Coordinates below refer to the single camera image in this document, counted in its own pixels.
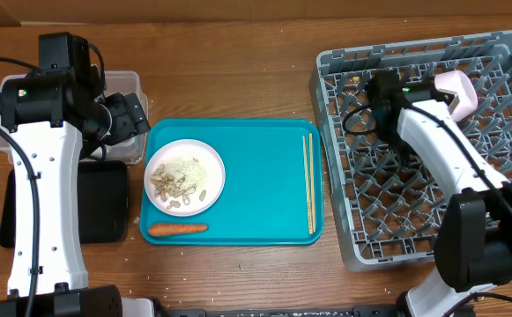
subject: pink object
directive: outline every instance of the pink object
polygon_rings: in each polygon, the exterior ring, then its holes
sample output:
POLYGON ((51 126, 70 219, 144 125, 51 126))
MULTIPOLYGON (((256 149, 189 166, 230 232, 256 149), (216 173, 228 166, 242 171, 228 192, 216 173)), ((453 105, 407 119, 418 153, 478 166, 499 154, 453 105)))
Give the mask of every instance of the pink object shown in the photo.
POLYGON ((462 120, 477 109, 478 99, 471 80, 460 70, 452 70, 435 76, 435 88, 456 97, 449 105, 451 119, 462 120))

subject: white bowl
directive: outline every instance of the white bowl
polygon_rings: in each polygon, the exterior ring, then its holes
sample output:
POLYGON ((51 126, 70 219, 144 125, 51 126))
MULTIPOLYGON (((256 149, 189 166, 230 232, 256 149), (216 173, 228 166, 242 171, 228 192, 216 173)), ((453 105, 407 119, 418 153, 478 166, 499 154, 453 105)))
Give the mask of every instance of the white bowl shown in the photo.
POLYGON ((159 210, 168 215, 186 217, 207 210, 217 201, 224 187, 225 176, 222 158, 210 145, 197 140, 183 139, 166 144, 154 153, 144 171, 144 187, 146 195, 159 210), (178 157, 191 160, 197 159, 198 164, 201 164, 206 171, 204 184, 197 185, 197 191, 189 196, 189 205, 184 204, 181 197, 178 199, 171 197, 166 202, 162 202, 160 197, 154 197, 155 187, 150 181, 153 172, 160 164, 178 157), (203 189, 206 190, 206 195, 201 202, 199 195, 203 189), (172 207, 169 210, 167 206, 171 200, 177 200, 181 207, 172 207))

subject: teal tray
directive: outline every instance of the teal tray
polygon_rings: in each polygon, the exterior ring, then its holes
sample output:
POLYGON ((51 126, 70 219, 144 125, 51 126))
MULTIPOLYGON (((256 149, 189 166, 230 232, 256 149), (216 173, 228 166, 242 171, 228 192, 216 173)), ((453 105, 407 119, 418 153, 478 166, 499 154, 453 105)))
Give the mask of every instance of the teal tray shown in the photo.
POLYGON ((303 120, 168 119, 150 132, 146 164, 162 146, 180 139, 209 144, 220 155, 226 180, 219 199, 191 217, 158 210, 142 190, 140 232, 160 245, 306 245, 324 228, 320 136, 303 120), (313 135, 316 232, 308 234, 302 136, 313 135), (148 234, 150 225, 205 224, 205 232, 166 238, 148 234))

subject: chopsticks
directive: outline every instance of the chopsticks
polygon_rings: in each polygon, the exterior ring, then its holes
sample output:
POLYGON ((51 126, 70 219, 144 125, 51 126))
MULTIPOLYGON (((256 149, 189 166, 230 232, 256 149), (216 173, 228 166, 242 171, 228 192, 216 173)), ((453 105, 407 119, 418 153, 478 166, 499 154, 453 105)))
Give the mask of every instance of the chopsticks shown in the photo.
POLYGON ((308 149, 310 154, 310 212, 312 214, 312 233, 316 232, 315 205, 315 155, 312 152, 312 133, 308 134, 308 149))
POLYGON ((308 213, 308 234, 316 231, 316 210, 315 210, 315 168, 312 149, 312 134, 308 135, 309 155, 310 155, 310 189, 308 180, 308 160, 307 160, 307 142, 305 136, 302 136, 302 157, 305 167, 305 188, 307 190, 307 213, 308 213))

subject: gray dish rack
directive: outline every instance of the gray dish rack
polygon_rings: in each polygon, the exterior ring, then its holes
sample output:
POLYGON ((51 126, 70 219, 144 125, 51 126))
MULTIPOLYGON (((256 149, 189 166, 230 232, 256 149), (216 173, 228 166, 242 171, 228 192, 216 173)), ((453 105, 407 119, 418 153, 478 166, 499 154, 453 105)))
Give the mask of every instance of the gray dish rack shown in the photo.
MULTIPOLYGON (((345 266, 356 271, 432 261, 447 208, 417 158, 401 167, 375 135, 346 136, 342 130, 344 116, 367 104, 367 81, 383 70, 410 83, 463 71, 475 85, 479 107, 458 125, 512 182, 512 31, 322 52, 309 88, 328 159, 340 251, 345 266)), ((369 110, 356 115, 354 127, 371 127, 370 117, 369 110)))

